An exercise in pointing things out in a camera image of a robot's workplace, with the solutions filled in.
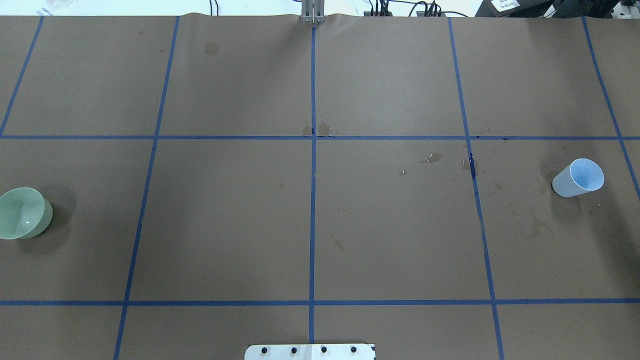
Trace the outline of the light blue plastic cup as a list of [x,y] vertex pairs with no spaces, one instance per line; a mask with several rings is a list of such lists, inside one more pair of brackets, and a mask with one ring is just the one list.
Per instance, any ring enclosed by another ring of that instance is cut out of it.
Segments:
[[551,188],[558,196],[573,198],[598,191],[604,182],[604,172],[596,162],[588,158],[578,158],[553,178]]

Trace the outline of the pale green ceramic bowl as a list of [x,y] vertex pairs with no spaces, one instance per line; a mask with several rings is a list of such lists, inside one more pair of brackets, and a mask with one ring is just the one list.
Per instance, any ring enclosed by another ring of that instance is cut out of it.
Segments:
[[53,206],[32,187],[17,187],[0,198],[0,238],[32,239],[48,228]]

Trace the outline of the aluminium frame post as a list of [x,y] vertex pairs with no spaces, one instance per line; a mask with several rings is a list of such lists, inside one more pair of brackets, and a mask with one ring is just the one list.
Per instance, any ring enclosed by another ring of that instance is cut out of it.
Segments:
[[301,22],[320,25],[326,21],[324,0],[300,0]]

